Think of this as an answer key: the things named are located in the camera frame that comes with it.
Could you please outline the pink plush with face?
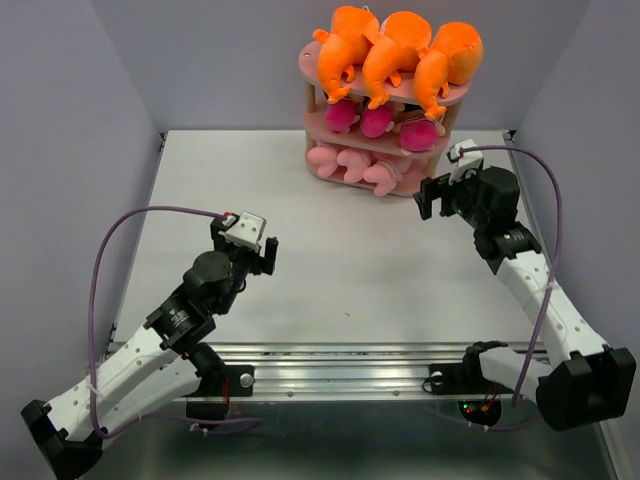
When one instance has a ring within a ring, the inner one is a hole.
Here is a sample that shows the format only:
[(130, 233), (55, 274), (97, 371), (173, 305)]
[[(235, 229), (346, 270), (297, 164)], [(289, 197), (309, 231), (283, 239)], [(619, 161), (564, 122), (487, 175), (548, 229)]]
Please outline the pink plush with face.
[(374, 155), (373, 163), (363, 173), (363, 180), (374, 185), (376, 196), (385, 196), (403, 180), (412, 163), (406, 156)]

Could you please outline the boy doll pink pants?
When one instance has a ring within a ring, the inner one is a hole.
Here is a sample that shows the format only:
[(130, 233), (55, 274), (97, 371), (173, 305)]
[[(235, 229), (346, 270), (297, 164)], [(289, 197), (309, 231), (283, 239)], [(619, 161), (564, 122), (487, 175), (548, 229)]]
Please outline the boy doll pink pants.
[(431, 119), (424, 113), (400, 121), (392, 131), (398, 135), (400, 150), (406, 155), (428, 151), (446, 133), (437, 119)]
[(398, 116), (405, 110), (405, 104), (389, 101), (375, 109), (366, 107), (360, 120), (360, 131), (369, 138), (379, 138), (390, 132), (399, 133), (402, 122)]
[(336, 133), (349, 133), (360, 120), (361, 97), (347, 97), (334, 104), (328, 104), (324, 119), (327, 127)]

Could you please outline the pink striped plush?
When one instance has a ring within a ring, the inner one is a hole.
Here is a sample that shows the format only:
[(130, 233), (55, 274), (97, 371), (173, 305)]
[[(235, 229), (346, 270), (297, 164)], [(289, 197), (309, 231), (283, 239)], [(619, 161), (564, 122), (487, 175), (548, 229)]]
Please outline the pink striped plush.
[(319, 178), (326, 179), (339, 167), (337, 157), (343, 148), (336, 144), (319, 142), (306, 154), (306, 160)]
[(372, 165), (371, 155), (366, 150), (346, 148), (337, 155), (337, 163), (345, 168), (343, 180), (355, 184), (364, 179), (364, 173)]

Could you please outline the plain orange plush toy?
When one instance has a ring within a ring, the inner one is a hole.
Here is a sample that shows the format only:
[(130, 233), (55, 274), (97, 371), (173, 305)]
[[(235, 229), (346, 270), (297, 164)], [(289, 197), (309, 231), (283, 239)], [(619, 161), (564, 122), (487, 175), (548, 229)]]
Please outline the plain orange plush toy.
[(471, 24), (449, 22), (438, 29), (430, 47), (419, 53), (414, 73), (414, 96), (426, 118), (435, 120), (446, 113), (438, 99), (449, 95), (451, 84), (470, 82), (483, 57), (483, 41)]

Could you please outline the orange shark plush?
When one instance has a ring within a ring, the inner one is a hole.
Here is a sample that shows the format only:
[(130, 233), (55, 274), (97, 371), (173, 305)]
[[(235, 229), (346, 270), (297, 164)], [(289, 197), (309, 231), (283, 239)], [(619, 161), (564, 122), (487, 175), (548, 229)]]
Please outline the orange shark plush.
[(329, 104), (348, 96), (351, 87), (342, 85), (355, 78), (355, 66), (362, 65), (371, 49), (367, 33), (379, 29), (377, 17), (362, 7), (341, 6), (331, 18), (330, 30), (316, 29), (312, 38), (321, 44), (317, 58), (317, 78)]
[(414, 71), (419, 55), (429, 50), (432, 28), (420, 15), (399, 11), (389, 15), (380, 27), (367, 30), (365, 37), (372, 46), (362, 67), (362, 78), (369, 97), (367, 108), (375, 110), (389, 100), (386, 83), (398, 88), (401, 73)]

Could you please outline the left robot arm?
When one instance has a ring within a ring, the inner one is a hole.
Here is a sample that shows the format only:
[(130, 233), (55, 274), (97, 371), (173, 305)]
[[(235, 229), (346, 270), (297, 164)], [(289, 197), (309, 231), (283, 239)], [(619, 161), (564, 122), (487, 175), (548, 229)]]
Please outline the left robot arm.
[(192, 393), (247, 397), (253, 367), (224, 363), (204, 338), (229, 312), (248, 275), (270, 275), (279, 243), (234, 244), (218, 235), (182, 283), (96, 372), (63, 394), (33, 400), (21, 411), (31, 436), (58, 479), (78, 479), (100, 460), (108, 441)]

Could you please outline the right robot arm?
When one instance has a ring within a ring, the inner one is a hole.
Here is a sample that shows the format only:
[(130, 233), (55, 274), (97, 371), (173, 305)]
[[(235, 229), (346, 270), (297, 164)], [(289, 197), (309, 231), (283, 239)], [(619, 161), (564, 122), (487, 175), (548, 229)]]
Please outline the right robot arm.
[(424, 388), (435, 395), (480, 394), (494, 386), (535, 403), (545, 423), (566, 431), (621, 417), (627, 409), (636, 361), (587, 323), (564, 290), (549, 280), (541, 246), (517, 219), (520, 189), (505, 169), (476, 167), (422, 181), (414, 195), (420, 216), (460, 216), (474, 246), (532, 322), (548, 360), (520, 354), (503, 341), (478, 341), (458, 363), (432, 364)]

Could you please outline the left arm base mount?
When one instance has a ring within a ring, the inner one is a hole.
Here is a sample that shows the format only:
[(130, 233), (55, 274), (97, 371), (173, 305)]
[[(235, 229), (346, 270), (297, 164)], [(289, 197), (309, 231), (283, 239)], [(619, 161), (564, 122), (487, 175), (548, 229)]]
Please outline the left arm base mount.
[(249, 431), (260, 421), (233, 417), (231, 400), (253, 395), (255, 368), (250, 364), (229, 365), (204, 377), (191, 376), (193, 386), (182, 394), (186, 398), (185, 416), (190, 430), (207, 435), (229, 435)]

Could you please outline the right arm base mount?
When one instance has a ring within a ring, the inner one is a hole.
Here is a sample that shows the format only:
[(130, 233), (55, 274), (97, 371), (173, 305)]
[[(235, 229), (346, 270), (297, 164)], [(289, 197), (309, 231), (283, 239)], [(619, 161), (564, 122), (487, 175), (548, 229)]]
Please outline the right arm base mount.
[(462, 360), (454, 363), (431, 363), (422, 389), (433, 395), (458, 395), (458, 410), (472, 426), (496, 430), (502, 415), (501, 394), (511, 390), (487, 380), (481, 373), (480, 354), (507, 344), (499, 341), (475, 342), (467, 347)]

